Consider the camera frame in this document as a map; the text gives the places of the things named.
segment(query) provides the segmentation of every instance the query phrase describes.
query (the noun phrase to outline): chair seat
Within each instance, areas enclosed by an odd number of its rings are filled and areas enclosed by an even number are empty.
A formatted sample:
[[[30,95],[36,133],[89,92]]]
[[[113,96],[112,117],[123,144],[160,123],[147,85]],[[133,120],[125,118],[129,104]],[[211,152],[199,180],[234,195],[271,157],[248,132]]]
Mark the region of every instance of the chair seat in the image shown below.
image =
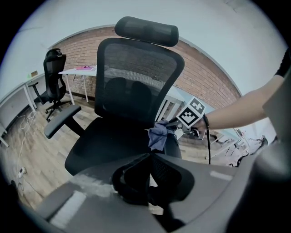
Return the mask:
[[[75,175],[86,168],[150,151],[148,131],[98,117],[71,149],[65,168]]]

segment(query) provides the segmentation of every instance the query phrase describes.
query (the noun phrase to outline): gray cloth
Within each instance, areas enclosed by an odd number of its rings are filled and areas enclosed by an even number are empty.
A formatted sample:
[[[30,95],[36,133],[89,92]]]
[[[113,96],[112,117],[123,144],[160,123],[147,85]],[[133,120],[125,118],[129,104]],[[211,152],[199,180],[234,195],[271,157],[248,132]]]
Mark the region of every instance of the gray cloth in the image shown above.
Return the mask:
[[[174,133],[165,127],[167,124],[169,124],[167,120],[161,120],[155,123],[154,128],[149,129],[149,147],[151,150],[163,151],[168,133]]]

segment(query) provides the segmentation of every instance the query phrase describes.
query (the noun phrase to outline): hand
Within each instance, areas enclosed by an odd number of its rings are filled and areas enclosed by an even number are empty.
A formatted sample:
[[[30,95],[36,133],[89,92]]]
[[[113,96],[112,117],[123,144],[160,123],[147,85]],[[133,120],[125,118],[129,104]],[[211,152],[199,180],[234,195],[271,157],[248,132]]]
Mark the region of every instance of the hand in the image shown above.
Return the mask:
[[[205,121],[202,118],[197,123],[195,123],[191,128],[197,128],[198,131],[204,131],[204,130],[206,130]]]

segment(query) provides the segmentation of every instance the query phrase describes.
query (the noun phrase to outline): chair base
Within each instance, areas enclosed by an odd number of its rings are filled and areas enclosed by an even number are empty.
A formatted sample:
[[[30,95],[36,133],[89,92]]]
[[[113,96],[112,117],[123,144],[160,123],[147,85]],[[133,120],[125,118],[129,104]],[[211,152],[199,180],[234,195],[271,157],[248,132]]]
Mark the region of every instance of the chair base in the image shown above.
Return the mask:
[[[53,105],[50,106],[50,107],[48,107],[48,108],[45,110],[45,113],[46,113],[46,114],[49,113],[49,115],[48,115],[47,118],[46,118],[46,121],[47,121],[47,122],[50,122],[50,116],[51,116],[51,114],[55,111],[55,109],[57,109],[57,110],[59,110],[59,111],[62,111],[62,109],[60,108],[60,106],[62,106],[62,105],[64,105],[64,104],[67,104],[67,103],[72,104],[71,101],[65,101],[65,102],[54,101]]]

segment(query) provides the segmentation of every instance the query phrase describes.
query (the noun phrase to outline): pink object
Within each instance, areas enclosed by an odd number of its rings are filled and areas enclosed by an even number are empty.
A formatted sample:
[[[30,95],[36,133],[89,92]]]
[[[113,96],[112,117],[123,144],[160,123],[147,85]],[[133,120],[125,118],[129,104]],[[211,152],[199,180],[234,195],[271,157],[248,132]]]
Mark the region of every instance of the pink object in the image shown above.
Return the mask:
[[[80,66],[77,67],[76,70],[78,71],[90,71],[94,68],[94,66]]]

